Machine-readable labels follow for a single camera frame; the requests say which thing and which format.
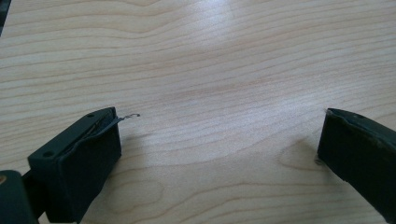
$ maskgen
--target light wood surface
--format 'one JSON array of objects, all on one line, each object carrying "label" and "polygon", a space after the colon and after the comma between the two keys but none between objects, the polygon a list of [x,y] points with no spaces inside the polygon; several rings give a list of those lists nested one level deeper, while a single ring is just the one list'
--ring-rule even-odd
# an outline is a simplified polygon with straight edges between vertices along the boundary
[{"label": "light wood surface", "polygon": [[13,0],[0,169],[115,106],[83,223],[384,223],[314,158],[327,107],[396,129],[395,71],[396,1]]}]

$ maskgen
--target wood grain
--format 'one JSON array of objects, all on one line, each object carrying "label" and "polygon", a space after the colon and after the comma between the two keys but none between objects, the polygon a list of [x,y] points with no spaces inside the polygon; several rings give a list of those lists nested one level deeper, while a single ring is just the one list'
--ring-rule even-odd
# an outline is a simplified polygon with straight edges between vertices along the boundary
[{"label": "wood grain", "polygon": [[13,0],[0,169],[114,105],[142,117],[83,223],[384,223],[314,158],[327,107],[396,129],[395,24],[390,0]]}]

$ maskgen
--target table surface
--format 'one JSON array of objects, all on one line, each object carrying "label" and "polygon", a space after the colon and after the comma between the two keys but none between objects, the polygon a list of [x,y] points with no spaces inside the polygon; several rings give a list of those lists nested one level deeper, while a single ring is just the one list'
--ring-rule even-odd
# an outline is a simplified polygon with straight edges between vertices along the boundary
[{"label": "table surface", "polygon": [[385,0],[13,0],[0,170],[115,106],[141,117],[83,223],[384,223],[314,158],[328,107],[396,129],[395,24]]}]

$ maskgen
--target wooden table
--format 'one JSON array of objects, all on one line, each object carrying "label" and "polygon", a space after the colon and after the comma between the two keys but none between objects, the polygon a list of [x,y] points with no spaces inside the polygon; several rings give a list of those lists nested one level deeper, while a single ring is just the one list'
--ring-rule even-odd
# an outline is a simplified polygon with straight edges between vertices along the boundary
[{"label": "wooden table", "polygon": [[13,0],[0,169],[115,106],[83,223],[384,223],[314,158],[327,107],[396,129],[395,71],[395,1]]}]

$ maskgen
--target black object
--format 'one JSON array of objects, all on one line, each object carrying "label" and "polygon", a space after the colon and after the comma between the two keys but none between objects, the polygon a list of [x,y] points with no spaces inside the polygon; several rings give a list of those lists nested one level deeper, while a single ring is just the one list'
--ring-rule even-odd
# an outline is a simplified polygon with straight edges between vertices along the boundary
[{"label": "black object", "polygon": [[121,155],[121,120],[114,107],[95,111],[31,154],[23,178],[0,172],[0,223],[37,223],[44,211],[50,222],[80,222]]},{"label": "black object", "polygon": [[329,108],[318,157],[396,223],[396,132],[366,117]]},{"label": "black object", "polygon": [[0,35],[3,31],[4,23],[6,22],[10,4],[11,0],[0,0]]}]

